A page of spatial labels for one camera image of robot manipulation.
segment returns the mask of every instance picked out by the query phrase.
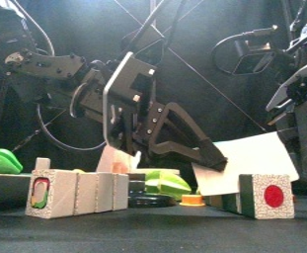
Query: toy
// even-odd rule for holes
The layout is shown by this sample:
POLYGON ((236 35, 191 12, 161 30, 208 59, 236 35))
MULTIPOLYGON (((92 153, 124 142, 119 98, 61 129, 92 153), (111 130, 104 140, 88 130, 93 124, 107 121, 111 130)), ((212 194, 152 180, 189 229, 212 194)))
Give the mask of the toy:
POLYGON ((37 158, 25 215, 56 218, 124 210, 127 206, 128 175, 56 170, 47 158, 37 158))
POLYGON ((240 175, 239 193, 205 199, 210 206, 255 219, 294 218, 287 175, 240 175))
POLYGON ((14 154, 4 148, 0 148, 0 174, 20 174, 22 165, 14 154))

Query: cable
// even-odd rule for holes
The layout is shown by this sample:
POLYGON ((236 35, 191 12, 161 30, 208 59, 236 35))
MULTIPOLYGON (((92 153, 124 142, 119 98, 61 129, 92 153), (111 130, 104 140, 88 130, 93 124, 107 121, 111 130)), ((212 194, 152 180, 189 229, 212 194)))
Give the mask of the cable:
MULTIPOLYGON (((121 9, 129 14, 129 16, 136 20, 136 17, 129 13, 129 11, 120 5, 121 9)), ((263 132, 267 132, 266 129, 260 126, 260 124, 254 120, 254 118, 244 112, 244 110, 235 104, 235 102, 224 95, 224 93, 220 91, 220 89, 210 82, 210 80, 205 79, 205 77, 197 72, 197 70, 187 63, 187 61, 176 54, 175 51, 171 50, 171 48, 168 49, 169 52, 177 57, 177 59, 185 64, 185 66, 191 69, 191 71, 203 79, 203 81, 210 84, 210 86, 214 88, 214 90, 224 97, 224 99, 228 101, 228 103, 239 110, 239 112, 243 113, 243 115, 251 120, 251 122, 256 125, 256 127, 259 127, 259 129, 263 132)))
POLYGON ((224 97, 230 104, 239 110, 239 112, 251 120, 251 122, 259 127, 263 132, 267 132, 262 125, 254 120, 254 118, 244 112, 244 110, 235 104, 235 102, 224 95, 224 93, 218 89, 218 87, 207 80, 207 78, 199 73, 199 71, 185 62, 185 60, 176 54, 176 52, 169 48, 168 51, 177 57, 183 64, 192 70, 192 72, 201 78, 201 80, 210 84, 212 89, 224 97))
POLYGON ((228 42, 234 42, 234 41, 247 41, 250 39, 270 37, 275 30, 276 30, 276 26, 272 26, 271 28, 256 29, 256 30, 252 30, 251 32, 240 33, 239 35, 230 36, 230 37, 224 38, 223 40, 220 40, 215 44, 215 46, 211 50, 211 53, 210 53, 210 60, 211 60, 214 67, 216 68, 216 70, 219 70, 224 74, 232 75, 232 72, 223 69, 222 67, 219 67, 219 65, 216 63, 216 53, 218 53, 220 46, 223 46, 228 42))
POLYGON ((176 25, 177 25, 177 20, 179 20, 179 16, 184 7, 187 0, 181 0, 179 3, 179 7, 176 10, 176 14, 173 16, 172 22, 171 22, 171 29, 169 29, 169 34, 168 34, 168 38, 167 38, 167 42, 164 44, 164 49, 167 49, 171 45, 172 39, 173 39, 173 35, 175 35, 175 31, 176 31, 176 25))
POLYGON ((212 66, 215 67, 215 69, 218 71, 220 71, 222 73, 224 74, 228 74, 231 75, 232 72, 223 69, 222 67, 219 67, 218 63, 216 63, 216 54, 218 54, 218 51, 219 51, 219 48, 227 44, 228 42, 232 42, 232 41, 240 41, 246 36, 243 34, 240 35, 235 35, 235 36, 230 36, 227 38, 224 38, 222 41, 219 41, 215 46, 212 47, 211 49, 211 53, 210 53, 210 60, 211 60, 211 63, 212 63, 212 66))
POLYGON ((51 39, 47 35, 47 33, 44 32, 41 26, 37 24, 37 22, 33 20, 33 18, 30 17, 30 15, 28 14, 28 12, 24 10, 24 8, 21 7, 21 5, 18 4, 17 0, 12 0, 13 3, 16 4, 17 8, 20 9, 21 13, 25 15, 25 17, 29 19, 29 21, 32 22, 32 24, 34 25, 34 27, 39 29, 41 35, 44 36, 45 42, 48 44, 48 51, 49 51, 49 55, 55 56, 53 54, 53 48, 52 48, 52 43, 51 43, 51 39))
POLYGON ((45 137, 47 139, 49 140, 49 142, 57 146, 60 149, 65 150, 65 151, 69 151, 69 152, 76 152, 76 153, 80 153, 80 152, 85 152, 85 151, 95 151, 95 150, 99 150, 100 148, 104 147, 105 145, 105 141, 103 141, 100 144, 97 144, 96 146, 93 147, 87 147, 87 148, 79 148, 79 147, 73 147, 73 146, 69 146, 67 144, 64 144, 61 141, 59 141, 51 134, 51 132, 48 131, 47 129, 47 126, 44 124, 44 121, 43 121, 43 116, 41 116, 41 105, 37 104, 37 120, 39 120, 39 123, 40 123, 40 126, 41 126, 41 130, 43 130, 43 133, 45 134, 45 137))
POLYGON ((129 44, 128 46, 125 47, 125 49, 123 50, 123 52, 120 53, 117 59, 123 59, 125 53, 128 51, 132 51, 133 48, 136 47, 136 44, 137 44, 137 41, 139 39, 141 38, 141 36, 144 35, 144 32, 147 31, 149 25, 152 24, 153 22, 153 19, 156 17, 156 15, 159 14, 159 12, 163 10, 163 8, 165 7, 165 5, 169 3, 169 0, 161 0, 156 6, 156 8, 153 9, 153 11, 151 12, 145 22, 143 23, 135 37, 132 38, 132 40, 129 41, 129 44))
MULTIPOLYGON (((200 0, 193 6, 192 8, 183 14, 183 16, 177 19, 177 22, 180 22, 187 15, 192 12, 192 10, 203 3, 204 0, 200 0)), ((161 32, 161 34, 164 35, 167 33, 167 31, 171 29, 171 26, 161 32)))

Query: black cable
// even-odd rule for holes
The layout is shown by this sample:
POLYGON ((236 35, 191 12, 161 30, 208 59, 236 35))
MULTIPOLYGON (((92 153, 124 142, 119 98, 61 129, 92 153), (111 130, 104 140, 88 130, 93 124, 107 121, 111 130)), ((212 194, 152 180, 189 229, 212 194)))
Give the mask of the black cable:
POLYGON ((211 49, 210 60, 211 60, 212 66, 215 67, 215 69, 216 69, 218 71, 220 71, 220 72, 224 73, 224 74, 231 75, 232 72, 228 71, 228 70, 226 70, 226 69, 223 69, 222 67, 219 67, 219 65, 218 65, 218 63, 216 63, 216 54, 218 54, 219 48, 220 48, 224 44, 227 44, 228 42, 240 41, 240 40, 244 39, 244 38, 246 38, 244 34, 235 35, 235 36, 230 36, 230 37, 224 38, 223 40, 220 40, 220 41, 215 44, 215 46, 212 47, 212 49, 211 49))
POLYGON ((69 152, 76 152, 76 153, 80 153, 80 152, 85 152, 85 151, 95 151, 95 150, 99 150, 100 148, 104 147, 105 145, 105 141, 103 141, 99 145, 93 146, 93 147, 87 147, 87 148, 79 148, 79 147, 73 147, 73 146, 69 146, 67 144, 64 144, 61 141, 59 141, 51 134, 51 132, 48 131, 47 129, 47 126, 44 124, 44 121, 43 121, 43 116, 41 116, 41 105, 37 104, 37 120, 39 120, 39 124, 41 126, 41 130, 43 130, 43 133, 45 135, 45 138, 49 140, 49 142, 57 146, 60 149, 65 150, 65 151, 69 151, 69 152))
POLYGON ((219 70, 224 74, 232 75, 232 72, 223 69, 222 67, 219 67, 219 65, 216 63, 216 54, 218 54, 219 48, 224 44, 227 44, 228 42, 234 42, 234 41, 247 41, 247 40, 262 38, 262 37, 270 37, 275 30, 276 30, 276 26, 272 26, 271 28, 256 29, 256 30, 252 30, 251 32, 240 33, 239 35, 230 36, 230 37, 224 38, 223 40, 220 40, 215 44, 214 48, 211 49, 211 53, 210 53, 210 60, 211 60, 214 67, 216 68, 216 70, 219 70))
POLYGON ((169 0, 161 0, 156 6, 156 8, 153 9, 153 11, 151 12, 144 24, 141 25, 135 37, 132 38, 132 40, 128 43, 128 46, 125 47, 125 49, 123 50, 123 52, 120 53, 117 59, 121 60, 123 57, 125 56, 128 51, 132 51, 136 47, 137 41, 141 38, 141 36, 144 35, 148 27, 151 26, 153 19, 156 17, 156 15, 159 14, 159 12, 163 10, 164 6, 169 3, 169 0))
POLYGON ((176 26, 177 26, 177 21, 179 21, 179 16, 180 16, 185 2, 187 2, 187 0, 181 0, 179 3, 177 10, 176 10, 172 22, 171 22, 169 34, 168 34, 167 42, 164 44, 164 49, 167 49, 169 47, 169 44, 172 42, 175 31, 176 31, 176 26))

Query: white paper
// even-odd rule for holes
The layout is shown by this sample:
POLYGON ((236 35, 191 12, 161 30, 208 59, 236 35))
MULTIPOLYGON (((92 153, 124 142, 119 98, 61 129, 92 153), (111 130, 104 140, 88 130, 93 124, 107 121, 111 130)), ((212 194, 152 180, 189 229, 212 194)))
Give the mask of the white paper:
POLYGON ((203 196, 238 193, 240 174, 286 174, 290 181, 298 180, 299 176, 276 132, 216 142, 215 146, 228 158, 224 171, 218 172, 192 163, 203 196))

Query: dark curtain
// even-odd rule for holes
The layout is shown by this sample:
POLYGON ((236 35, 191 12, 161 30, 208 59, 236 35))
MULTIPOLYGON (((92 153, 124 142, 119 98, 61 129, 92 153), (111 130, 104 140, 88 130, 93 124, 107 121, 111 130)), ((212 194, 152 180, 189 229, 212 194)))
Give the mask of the dark curtain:
MULTIPOLYGON (((300 1, 286 2, 294 17, 300 1)), ((139 23, 144 22, 151 11, 149 0, 20 0, 20 3, 48 33, 55 54, 68 55, 73 52, 88 61, 107 61, 117 57, 121 38, 140 27, 139 23)), ((211 65, 210 51, 223 38, 271 25, 278 25, 274 37, 276 46, 287 48, 282 3, 272 0, 185 2, 180 15, 185 17, 177 23, 171 50, 164 52, 157 67, 156 99, 164 104, 176 102, 214 141, 274 130, 266 125, 264 112, 264 106, 278 87, 272 72, 266 70, 254 76, 224 75, 211 65)), ((177 4, 179 1, 171 1, 156 18, 156 28, 161 32, 171 25, 177 4)), ((43 37, 30 24, 29 29, 39 47, 45 47, 43 37)), ((231 58, 226 54, 220 60, 228 62, 231 58)), ((34 111, 20 110, 18 100, 6 99, 9 110, 5 110, 5 124, 0 128, 0 146, 13 148, 17 139, 12 140, 6 132, 20 121, 32 122, 34 111), (10 119, 12 112, 18 115, 14 119, 10 119)), ((18 137, 32 134, 36 128, 37 125, 30 125, 22 129, 18 137)), ((89 120, 73 120, 68 115, 55 121, 51 130, 60 140, 76 146, 91 146, 101 141, 101 126, 89 120)), ((26 170, 32 169, 37 156, 47 156, 56 168, 79 167, 92 171, 100 156, 100 152, 71 154, 53 147, 41 134, 16 154, 26 164, 26 170)), ((183 163, 167 166, 187 167, 183 163)))

